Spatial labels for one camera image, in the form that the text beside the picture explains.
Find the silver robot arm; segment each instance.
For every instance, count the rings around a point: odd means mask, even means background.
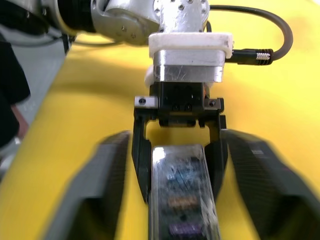
[[[84,31],[147,45],[159,30],[203,30],[209,11],[206,0],[1,0],[0,23],[32,35],[53,26],[68,35]]]

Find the person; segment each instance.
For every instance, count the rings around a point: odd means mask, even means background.
[[[23,139],[28,123],[17,104],[30,96],[25,73],[10,43],[0,33],[0,148],[14,137]]]

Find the yellow tablecloth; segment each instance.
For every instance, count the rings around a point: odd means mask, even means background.
[[[291,26],[291,52],[270,66],[227,64],[223,97],[227,126],[269,140],[286,163],[320,193],[320,5],[312,0],[217,0],[268,10]],[[234,34],[235,49],[280,47],[281,31],[259,17],[212,12],[216,32]],[[148,48],[73,46],[48,92],[12,168],[0,186],[0,239],[35,240],[46,231],[68,182],[105,136],[131,130],[133,100],[147,95]],[[209,142],[208,130],[148,126],[153,145]],[[256,240],[228,164],[217,213],[224,240]],[[118,240],[146,240],[144,204],[130,154]]]

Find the transparent container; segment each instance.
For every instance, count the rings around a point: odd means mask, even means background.
[[[201,145],[152,151],[152,240],[220,240],[215,201]]]

